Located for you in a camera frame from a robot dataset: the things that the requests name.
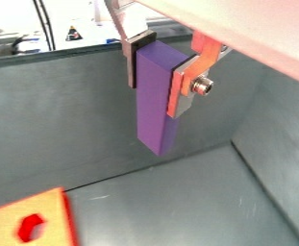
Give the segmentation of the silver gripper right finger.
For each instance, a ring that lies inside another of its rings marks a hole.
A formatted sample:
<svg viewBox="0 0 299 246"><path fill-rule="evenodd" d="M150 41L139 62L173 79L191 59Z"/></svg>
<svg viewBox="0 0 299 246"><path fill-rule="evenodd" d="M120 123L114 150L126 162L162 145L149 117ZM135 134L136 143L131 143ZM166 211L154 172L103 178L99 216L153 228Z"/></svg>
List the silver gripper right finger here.
<svg viewBox="0 0 299 246"><path fill-rule="evenodd" d="M202 32L193 33L191 49L197 54L183 61L173 72L167 115L178 118L191 107L194 95L206 96L214 82L207 78L210 68L231 51L219 41Z"/></svg>

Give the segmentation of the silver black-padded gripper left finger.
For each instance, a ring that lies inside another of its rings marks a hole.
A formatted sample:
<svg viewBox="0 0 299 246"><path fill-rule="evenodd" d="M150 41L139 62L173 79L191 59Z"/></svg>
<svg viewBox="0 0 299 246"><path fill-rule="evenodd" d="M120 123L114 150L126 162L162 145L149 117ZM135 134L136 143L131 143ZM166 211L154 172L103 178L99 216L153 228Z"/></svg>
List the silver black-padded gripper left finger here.
<svg viewBox="0 0 299 246"><path fill-rule="evenodd" d="M136 87L136 51L155 42L157 32L149 28L146 16L134 0L104 0L120 36L127 60L128 86Z"/></svg>

